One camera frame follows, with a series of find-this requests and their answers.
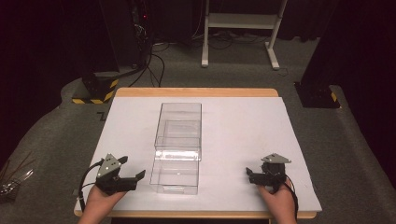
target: white stand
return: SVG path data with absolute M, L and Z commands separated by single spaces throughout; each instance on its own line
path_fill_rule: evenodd
M 208 33 L 209 27 L 220 28 L 246 28 L 273 30 L 270 42 L 265 42 L 265 48 L 275 70 L 279 69 L 274 53 L 276 35 L 282 22 L 283 12 L 285 11 L 288 0 L 282 0 L 280 9 L 276 15 L 256 15 L 256 14 L 229 14 L 229 13 L 209 13 L 209 0 L 206 0 L 205 8 L 205 33 L 204 45 L 202 50 L 202 67 L 209 66 Z

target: transparent acrylic container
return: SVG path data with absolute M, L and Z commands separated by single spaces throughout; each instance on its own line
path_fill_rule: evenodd
M 157 192 L 198 192 L 201 130 L 201 104 L 162 104 L 150 180 L 150 184 L 156 185 Z

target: white tabletop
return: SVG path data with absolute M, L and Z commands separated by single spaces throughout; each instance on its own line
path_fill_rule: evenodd
M 202 104 L 197 195 L 161 194 L 149 183 L 162 103 Z M 120 177 L 134 177 L 146 170 L 137 189 L 114 207 L 113 217 L 269 217 L 256 187 L 248 181 L 246 167 L 260 172 L 261 158 L 271 153 L 291 160 L 286 173 L 299 198 L 299 217 L 314 217 L 321 211 L 281 97 L 116 96 L 92 164 L 107 153 L 116 158 L 128 156 Z M 96 173 L 93 169 L 85 183 L 94 182 Z M 84 189 L 85 198 L 89 190 Z M 79 215 L 80 210 L 77 203 L 75 213 Z

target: hand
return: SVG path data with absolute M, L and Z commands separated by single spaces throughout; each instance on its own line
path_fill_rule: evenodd
M 117 192 L 108 196 L 94 185 L 90 190 L 85 210 L 78 224 L 100 223 L 126 192 Z
M 271 193 L 265 186 L 257 185 L 257 188 L 278 224 L 297 223 L 294 216 L 294 200 L 285 185 L 282 184 L 276 193 Z

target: table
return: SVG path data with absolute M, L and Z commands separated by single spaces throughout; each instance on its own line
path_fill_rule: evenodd
M 270 58 L 274 70 L 279 70 L 280 66 L 274 52 L 276 35 L 282 22 L 283 12 L 285 11 L 288 0 L 282 0 L 279 11 L 275 15 L 256 15 L 256 14 L 231 14 L 231 13 L 210 13 L 209 0 L 206 0 L 205 7 L 205 29 L 204 44 L 202 48 L 202 67 L 209 66 L 209 46 L 208 36 L 209 27 L 219 28 L 246 28 L 272 30 L 271 39 L 265 42 L 265 49 Z
M 202 160 L 197 195 L 161 194 L 150 185 L 161 103 L 202 104 Z M 272 89 L 120 88 L 92 157 L 128 156 L 120 177 L 146 176 L 109 214 L 111 217 L 272 218 L 246 167 L 259 172 L 271 153 L 292 160 L 286 173 L 299 197 L 298 218 L 321 211 L 286 107 Z M 94 182 L 92 170 L 85 184 Z M 87 197 L 90 188 L 84 189 Z M 77 203 L 75 214 L 81 215 Z

